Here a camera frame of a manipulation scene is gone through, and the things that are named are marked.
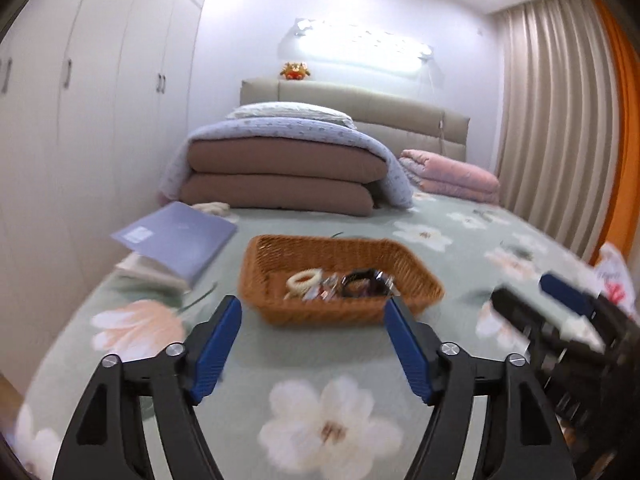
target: brown quilt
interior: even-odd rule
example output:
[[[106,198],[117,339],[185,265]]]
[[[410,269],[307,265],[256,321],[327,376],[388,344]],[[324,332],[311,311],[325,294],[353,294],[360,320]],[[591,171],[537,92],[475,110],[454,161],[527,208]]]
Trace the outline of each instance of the brown quilt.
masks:
[[[197,173],[312,176],[368,184],[386,177],[386,162],[362,148],[310,140],[250,137],[196,140],[187,160]]]
[[[194,173],[180,200],[193,205],[226,202],[231,207],[324,211],[369,216],[373,200],[356,182],[274,174]]]

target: white plastic bag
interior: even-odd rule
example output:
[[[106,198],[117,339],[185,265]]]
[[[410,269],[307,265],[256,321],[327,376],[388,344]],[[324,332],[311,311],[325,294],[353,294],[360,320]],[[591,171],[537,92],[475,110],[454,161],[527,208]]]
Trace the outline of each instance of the white plastic bag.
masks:
[[[640,316],[636,312],[636,293],[631,275],[626,268],[620,251],[609,242],[600,248],[600,261],[593,269],[598,280],[603,283],[602,293],[636,323]]]

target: cream hair tie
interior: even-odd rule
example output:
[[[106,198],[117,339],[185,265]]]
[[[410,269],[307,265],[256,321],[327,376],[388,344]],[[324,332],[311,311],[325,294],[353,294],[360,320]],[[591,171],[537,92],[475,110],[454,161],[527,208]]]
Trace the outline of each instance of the cream hair tie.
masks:
[[[287,280],[289,293],[286,298],[304,296],[308,291],[322,281],[322,269],[307,269],[294,274]]]

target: white wardrobe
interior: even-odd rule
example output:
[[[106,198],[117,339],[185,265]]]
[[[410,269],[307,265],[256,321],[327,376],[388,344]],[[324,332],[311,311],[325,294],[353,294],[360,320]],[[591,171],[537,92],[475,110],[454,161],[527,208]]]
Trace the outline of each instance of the white wardrobe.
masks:
[[[204,0],[30,0],[0,43],[0,372],[24,391],[157,207]]]

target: wicker basket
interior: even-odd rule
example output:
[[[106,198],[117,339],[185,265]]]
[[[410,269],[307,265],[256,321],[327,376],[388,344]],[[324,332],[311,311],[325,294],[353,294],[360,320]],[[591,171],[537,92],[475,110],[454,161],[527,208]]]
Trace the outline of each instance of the wicker basket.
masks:
[[[263,235],[244,254],[239,293],[273,324],[380,323],[385,298],[284,300],[286,281],[305,269],[344,276],[373,267],[391,274],[402,299],[414,313],[444,295],[440,282],[406,247],[392,240]]]

